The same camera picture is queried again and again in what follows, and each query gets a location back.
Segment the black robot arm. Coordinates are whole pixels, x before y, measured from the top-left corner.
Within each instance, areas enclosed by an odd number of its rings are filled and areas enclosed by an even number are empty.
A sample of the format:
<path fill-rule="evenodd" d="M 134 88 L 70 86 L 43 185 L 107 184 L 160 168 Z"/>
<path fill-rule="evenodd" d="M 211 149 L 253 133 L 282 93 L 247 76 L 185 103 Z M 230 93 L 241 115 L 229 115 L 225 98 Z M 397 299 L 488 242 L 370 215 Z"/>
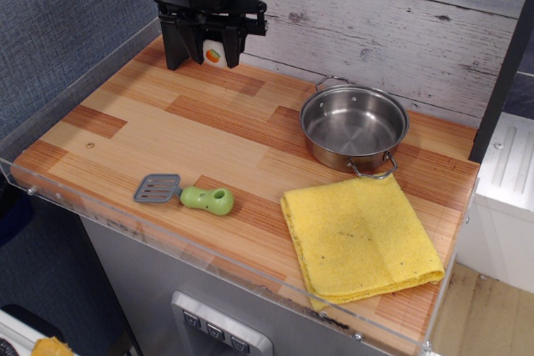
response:
<path fill-rule="evenodd" d="M 201 64 L 211 46 L 227 68 L 239 65 L 249 35 L 264 36 L 266 3 L 260 0 L 154 0 L 158 5 L 167 68 L 187 59 Z"/>

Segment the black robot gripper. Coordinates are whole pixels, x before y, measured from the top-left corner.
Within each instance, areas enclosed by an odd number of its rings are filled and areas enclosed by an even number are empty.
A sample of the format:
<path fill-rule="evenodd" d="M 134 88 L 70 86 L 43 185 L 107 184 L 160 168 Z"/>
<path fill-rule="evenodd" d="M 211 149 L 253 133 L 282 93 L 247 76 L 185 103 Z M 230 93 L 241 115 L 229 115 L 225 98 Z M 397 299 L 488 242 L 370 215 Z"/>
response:
<path fill-rule="evenodd" d="M 204 29 L 222 31 L 228 68 L 239 65 L 248 34 L 264 36 L 266 3 L 260 0 L 154 0 L 159 17 L 176 25 L 181 44 L 178 65 L 187 58 L 204 62 Z"/>

